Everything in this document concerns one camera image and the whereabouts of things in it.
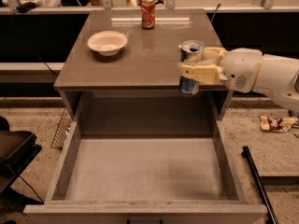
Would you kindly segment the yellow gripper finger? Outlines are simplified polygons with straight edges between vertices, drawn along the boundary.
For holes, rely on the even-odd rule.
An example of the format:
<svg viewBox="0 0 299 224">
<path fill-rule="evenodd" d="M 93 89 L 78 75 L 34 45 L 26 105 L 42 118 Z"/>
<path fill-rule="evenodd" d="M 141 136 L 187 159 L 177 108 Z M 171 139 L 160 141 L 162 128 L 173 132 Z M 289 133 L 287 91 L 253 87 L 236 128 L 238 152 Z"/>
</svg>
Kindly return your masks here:
<svg viewBox="0 0 299 224">
<path fill-rule="evenodd" d="M 219 65 L 224 55 L 227 53 L 225 48 L 206 47 L 202 58 L 204 61 L 210 61 L 213 64 Z"/>
<path fill-rule="evenodd" d="M 183 77 L 207 85 L 214 85 L 228 80 L 228 77 L 224 74 L 223 69 L 216 64 L 188 65 L 179 63 L 178 69 Z"/>
</svg>

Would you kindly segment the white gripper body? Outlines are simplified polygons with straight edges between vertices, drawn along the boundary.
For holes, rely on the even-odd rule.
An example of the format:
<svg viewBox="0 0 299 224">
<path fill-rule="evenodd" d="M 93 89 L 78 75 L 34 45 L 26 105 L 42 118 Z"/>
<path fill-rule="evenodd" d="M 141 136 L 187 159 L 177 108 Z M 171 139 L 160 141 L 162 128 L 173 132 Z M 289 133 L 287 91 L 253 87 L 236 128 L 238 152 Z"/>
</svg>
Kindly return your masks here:
<svg viewBox="0 0 299 224">
<path fill-rule="evenodd" d="M 263 54 L 257 49 L 233 49 L 224 54 L 221 68 L 227 80 L 223 84 L 232 91 L 252 90 Z"/>
</svg>

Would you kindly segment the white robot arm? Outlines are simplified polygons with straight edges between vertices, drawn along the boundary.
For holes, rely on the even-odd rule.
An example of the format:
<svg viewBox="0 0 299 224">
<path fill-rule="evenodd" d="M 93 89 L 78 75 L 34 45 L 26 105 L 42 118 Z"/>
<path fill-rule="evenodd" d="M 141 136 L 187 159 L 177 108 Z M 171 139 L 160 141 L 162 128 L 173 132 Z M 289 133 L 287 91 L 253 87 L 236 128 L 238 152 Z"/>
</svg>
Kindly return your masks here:
<svg viewBox="0 0 299 224">
<path fill-rule="evenodd" d="M 183 77 L 201 84 L 222 83 L 231 91 L 254 91 L 299 112 L 298 59 L 263 54 L 257 49 L 207 47 L 178 67 Z"/>
</svg>

